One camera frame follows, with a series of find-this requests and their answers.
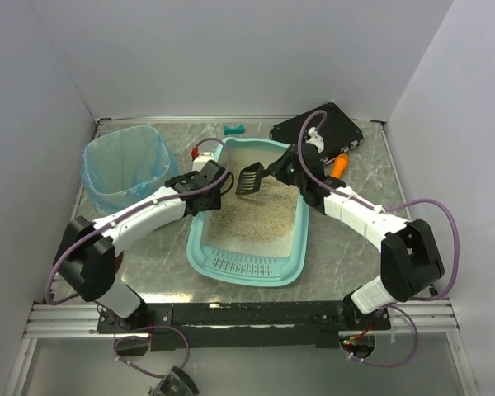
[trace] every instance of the orange handle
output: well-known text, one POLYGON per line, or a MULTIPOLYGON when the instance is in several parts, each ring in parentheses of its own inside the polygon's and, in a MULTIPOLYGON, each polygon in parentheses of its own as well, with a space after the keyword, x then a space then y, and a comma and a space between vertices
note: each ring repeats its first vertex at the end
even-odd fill
POLYGON ((345 169, 347 169, 349 162, 350 159, 346 154, 339 154, 333 163, 333 170, 330 176, 339 179, 343 172, 345 172, 345 169))

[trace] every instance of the gray tabletop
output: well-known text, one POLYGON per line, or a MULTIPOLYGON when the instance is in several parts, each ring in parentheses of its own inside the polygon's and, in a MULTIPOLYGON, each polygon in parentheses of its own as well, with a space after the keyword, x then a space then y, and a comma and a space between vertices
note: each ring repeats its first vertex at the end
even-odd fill
MULTIPOLYGON (((276 122, 243 122, 243 137, 267 138, 276 122)), ((378 123, 356 121, 363 130, 363 143, 351 152, 349 168, 342 180, 367 200, 386 208, 401 203, 400 192, 383 130, 378 123)), ((105 121, 105 134, 132 125, 148 124, 162 134, 174 152, 182 172, 191 170, 191 147, 200 139, 224 136, 224 125, 235 123, 187 123, 105 121)), ((215 144, 202 145, 214 151, 215 144)), ((83 192, 77 215, 95 219, 100 215, 83 192)), ((407 217, 405 212, 397 213, 407 217)), ((233 285, 210 279, 196 272, 187 261, 186 244, 191 228, 186 217, 157 229, 125 251, 118 276, 149 303, 248 302, 338 300, 380 273, 380 254, 363 237, 334 219, 310 210, 309 235, 300 277, 287 286, 262 288, 233 285)), ((57 296, 70 292, 59 281, 57 296)))

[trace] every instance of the teal litter box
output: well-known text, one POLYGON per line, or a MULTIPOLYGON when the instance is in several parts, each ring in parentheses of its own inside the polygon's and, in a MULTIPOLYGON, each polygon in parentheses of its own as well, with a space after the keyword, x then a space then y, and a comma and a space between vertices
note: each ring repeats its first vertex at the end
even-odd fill
MULTIPOLYGON (((247 165, 260 161, 267 166, 288 147, 288 144, 268 139, 225 138, 224 142, 231 149, 233 160, 242 155, 246 157, 243 162, 247 165)), ((214 158, 224 163, 221 153, 220 145, 214 152, 214 158)), ((309 207, 299 191, 295 223, 287 235, 274 241, 237 241, 236 245, 234 239, 226 244, 214 241, 209 236, 209 222, 215 213, 218 211, 202 212, 192 220, 187 257, 195 270, 219 281, 249 286, 284 286, 297 279, 304 267, 309 222, 309 207)))

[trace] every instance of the blue plastic bag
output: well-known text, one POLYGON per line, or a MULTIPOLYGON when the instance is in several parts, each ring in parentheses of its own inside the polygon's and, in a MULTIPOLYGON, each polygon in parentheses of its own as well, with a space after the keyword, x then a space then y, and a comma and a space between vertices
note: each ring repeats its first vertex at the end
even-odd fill
POLYGON ((171 151, 152 126, 117 130, 82 151, 81 180, 101 215, 139 202, 177 175, 171 151))

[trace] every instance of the litter scoop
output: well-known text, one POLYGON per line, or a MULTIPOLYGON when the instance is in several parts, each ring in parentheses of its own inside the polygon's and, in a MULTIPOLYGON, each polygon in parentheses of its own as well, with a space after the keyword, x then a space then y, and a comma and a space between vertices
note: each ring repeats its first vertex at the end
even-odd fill
POLYGON ((261 163, 254 163, 240 171, 235 194, 238 196, 248 196, 261 189, 262 179, 270 176, 270 170, 264 169, 261 163))

